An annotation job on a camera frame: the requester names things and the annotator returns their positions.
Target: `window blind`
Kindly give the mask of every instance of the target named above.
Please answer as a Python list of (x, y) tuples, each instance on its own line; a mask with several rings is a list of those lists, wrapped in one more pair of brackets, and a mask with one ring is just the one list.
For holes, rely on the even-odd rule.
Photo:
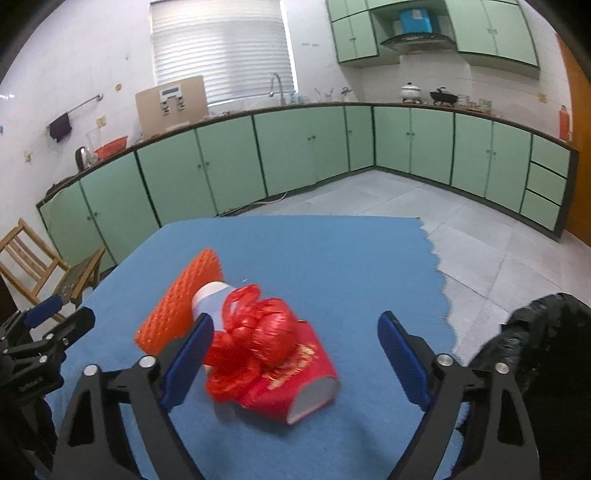
[(268, 94), (277, 72), (294, 91), (279, 0), (165, 0), (150, 9), (158, 85), (202, 75), (216, 103)]

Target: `towel rack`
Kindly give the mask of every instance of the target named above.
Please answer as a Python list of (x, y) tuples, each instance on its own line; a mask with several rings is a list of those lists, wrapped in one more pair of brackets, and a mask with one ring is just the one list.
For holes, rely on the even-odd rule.
[(72, 113), (74, 110), (79, 109), (81, 106), (86, 105), (87, 103), (90, 103), (92, 100), (96, 100), (97, 102), (100, 102), (103, 99), (104, 95), (102, 93), (99, 93), (98, 95), (95, 95), (93, 98), (89, 98), (87, 101), (82, 102), (80, 105), (75, 106), (72, 110), (68, 110), (66, 113), (70, 114)]

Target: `orange thermos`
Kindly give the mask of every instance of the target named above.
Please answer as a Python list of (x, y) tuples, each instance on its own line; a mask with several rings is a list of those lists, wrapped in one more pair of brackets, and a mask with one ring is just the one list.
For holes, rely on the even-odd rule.
[(566, 106), (562, 106), (560, 112), (558, 112), (558, 118), (560, 119), (560, 139), (567, 142), (570, 139), (570, 115), (566, 110)]

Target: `range hood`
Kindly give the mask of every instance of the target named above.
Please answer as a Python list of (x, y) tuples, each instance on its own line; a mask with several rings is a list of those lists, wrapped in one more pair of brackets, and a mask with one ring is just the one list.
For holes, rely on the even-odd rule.
[(401, 55), (436, 50), (457, 51), (453, 40), (439, 33), (405, 33), (383, 41), (382, 45)]

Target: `tiled floor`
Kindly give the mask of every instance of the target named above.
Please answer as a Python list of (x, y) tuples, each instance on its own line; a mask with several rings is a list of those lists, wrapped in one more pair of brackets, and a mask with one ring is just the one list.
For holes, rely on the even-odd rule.
[(369, 171), (243, 215), (419, 217), (446, 275), (456, 356), (466, 362), (508, 312), (564, 291), (591, 303), (591, 248), (560, 243), (479, 203), (393, 174)]

